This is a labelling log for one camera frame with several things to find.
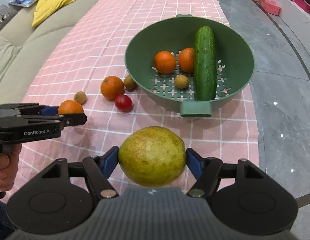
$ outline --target human hand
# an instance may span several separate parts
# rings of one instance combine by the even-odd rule
[[[12,189],[18,171],[18,159],[21,150],[22,145],[15,144],[9,156],[0,153],[0,192]]]

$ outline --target gray marble floor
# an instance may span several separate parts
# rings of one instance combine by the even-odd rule
[[[284,35],[251,0],[218,0],[231,27],[251,46],[251,81],[259,130],[260,168],[294,197],[310,192],[310,81]],[[273,17],[310,71],[310,57],[294,33]],[[310,204],[292,228],[310,239]]]

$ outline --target cucumber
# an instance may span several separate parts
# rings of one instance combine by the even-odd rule
[[[199,28],[195,35],[194,84],[197,101],[215,99],[217,86],[215,38],[208,26]]]

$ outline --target green colander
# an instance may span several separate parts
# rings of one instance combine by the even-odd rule
[[[197,30],[209,26],[215,36],[217,91],[216,99],[196,101],[193,74],[183,73],[178,62],[174,73],[162,75],[154,68],[153,58],[163,50],[178,53],[194,48]],[[157,104],[182,117],[210,117],[213,110],[228,103],[248,84],[254,72],[254,57],[243,38],[224,24],[191,15],[156,22],[140,31],[125,52],[127,71],[134,81]],[[185,74],[190,80],[186,89],[178,89],[174,78]]]

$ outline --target beige sofa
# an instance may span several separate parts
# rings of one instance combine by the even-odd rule
[[[23,8],[5,25],[0,31],[0,104],[23,100],[54,48],[97,1],[76,0],[36,29],[31,27],[35,6]]]

